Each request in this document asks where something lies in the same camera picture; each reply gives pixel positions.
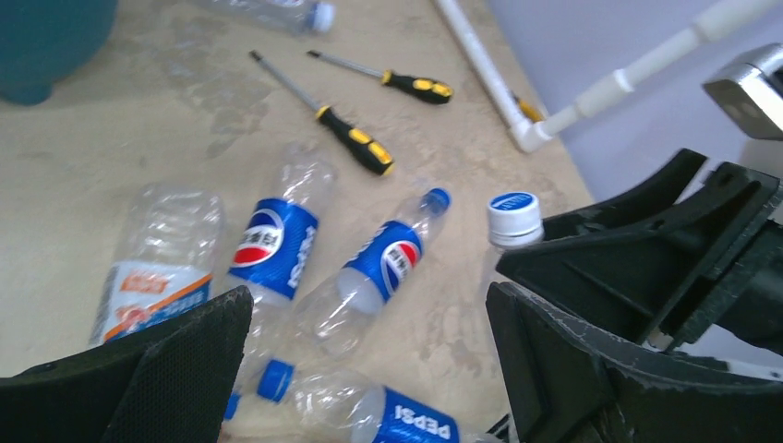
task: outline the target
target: crushed plastic bottle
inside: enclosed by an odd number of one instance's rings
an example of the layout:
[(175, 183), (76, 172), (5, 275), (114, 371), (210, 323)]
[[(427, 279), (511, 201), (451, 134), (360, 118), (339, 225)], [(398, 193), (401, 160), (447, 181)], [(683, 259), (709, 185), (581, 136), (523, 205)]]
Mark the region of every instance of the crushed plastic bottle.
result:
[(408, 198), (340, 271), (302, 298), (294, 322), (333, 358), (350, 355), (443, 228), (451, 197), (441, 188)]
[(301, 431), (351, 443), (500, 443), (424, 403), (344, 367), (297, 370), (271, 360), (258, 395)]
[(163, 183), (142, 188), (114, 252), (90, 346), (209, 300), (224, 219), (223, 203), (210, 192)]
[(266, 28), (294, 35), (326, 32), (334, 22), (335, 7), (315, 0), (191, 0), (226, 15), (246, 17)]
[(275, 197), (262, 199), (253, 211), (225, 278), (226, 289), (246, 285), (254, 301), (236, 391), (280, 344), (336, 180), (334, 167), (319, 151), (290, 144), (271, 192)]

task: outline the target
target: bottle neck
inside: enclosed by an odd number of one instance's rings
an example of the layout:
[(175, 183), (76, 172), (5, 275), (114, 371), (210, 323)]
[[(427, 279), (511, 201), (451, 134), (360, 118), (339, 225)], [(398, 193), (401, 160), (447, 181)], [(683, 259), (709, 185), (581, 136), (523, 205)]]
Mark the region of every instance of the bottle neck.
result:
[(489, 233), (489, 242), (498, 250), (502, 252), (515, 251), (517, 249), (523, 249), (530, 245), (540, 243), (544, 240), (544, 227), (539, 226), (533, 231), (523, 235), (499, 235), (496, 233)]
[(446, 213), (451, 203), (449, 193), (445, 189), (436, 187), (421, 198), (421, 209), (427, 211), (431, 217), (440, 217)]

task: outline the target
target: screwdriver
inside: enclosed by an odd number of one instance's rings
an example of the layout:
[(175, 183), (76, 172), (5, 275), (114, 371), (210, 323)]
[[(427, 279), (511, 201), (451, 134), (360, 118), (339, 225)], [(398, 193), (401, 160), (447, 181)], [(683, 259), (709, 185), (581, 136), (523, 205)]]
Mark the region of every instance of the screwdriver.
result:
[(512, 95), (512, 98), (517, 106), (519, 106), (519, 110), (522, 111), (522, 114), (527, 117), (528, 120), (533, 123), (544, 121), (544, 115), (540, 113), (535, 106), (520, 99), (513, 92), (509, 91), (509, 93)]
[(452, 95), (454, 94), (454, 90), (451, 86), (432, 78), (401, 76), (391, 69), (378, 71), (319, 51), (307, 51), (307, 54), (315, 58), (322, 58), (333, 65), (347, 67), (356, 72), (361, 72), (362, 74), (367, 74), (374, 78), (380, 78), (380, 84), (401, 90), (408, 95), (416, 97), (422, 102), (446, 104), (452, 99)]
[(351, 152), (351, 155), (372, 173), (385, 175), (394, 169), (394, 160), (389, 152), (380, 143), (375, 141), (367, 133), (343, 121), (332, 110), (331, 106), (322, 106), (299, 89), (288, 77), (277, 70), (256, 51), (250, 51), (253, 58), (261, 67), (270, 72), (278, 81), (284, 84), (296, 97), (302, 100), (316, 113), (316, 119), (337, 137), (338, 140)]

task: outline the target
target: pepsi logo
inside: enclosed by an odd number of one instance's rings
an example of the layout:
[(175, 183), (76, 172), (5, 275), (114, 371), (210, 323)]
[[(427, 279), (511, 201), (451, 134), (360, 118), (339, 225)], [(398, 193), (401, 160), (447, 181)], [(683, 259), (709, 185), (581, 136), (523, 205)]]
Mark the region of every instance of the pepsi logo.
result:
[(234, 255), (234, 265), (248, 267), (270, 259), (283, 244), (283, 220), (273, 210), (258, 210)]
[(388, 245), (381, 256), (381, 268), (386, 289), (393, 293), (405, 280), (421, 258), (421, 251), (413, 242), (401, 241)]

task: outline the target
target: blue bottle cap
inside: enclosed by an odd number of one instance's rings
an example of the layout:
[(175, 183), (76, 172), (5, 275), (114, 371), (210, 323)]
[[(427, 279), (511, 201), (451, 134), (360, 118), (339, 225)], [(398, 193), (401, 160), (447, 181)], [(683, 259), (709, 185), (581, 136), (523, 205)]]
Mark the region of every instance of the blue bottle cap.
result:
[(239, 406), (239, 399), (242, 398), (241, 395), (237, 394), (236, 392), (231, 393), (231, 397), (228, 398), (228, 405), (225, 407), (225, 413), (223, 414), (223, 420), (231, 420), (234, 418), (234, 414), (236, 413), (236, 407)]
[(523, 210), (536, 203), (536, 196), (527, 192), (508, 192), (500, 194), (489, 202), (494, 210)]
[(294, 375), (294, 367), (280, 360), (271, 360), (264, 375), (259, 381), (258, 395), (261, 397), (279, 403), (283, 399), (288, 385), (291, 384), (291, 377)]
[(430, 189), (422, 198), (426, 203), (435, 205), (433, 212), (441, 215), (452, 205), (452, 196), (442, 187)]

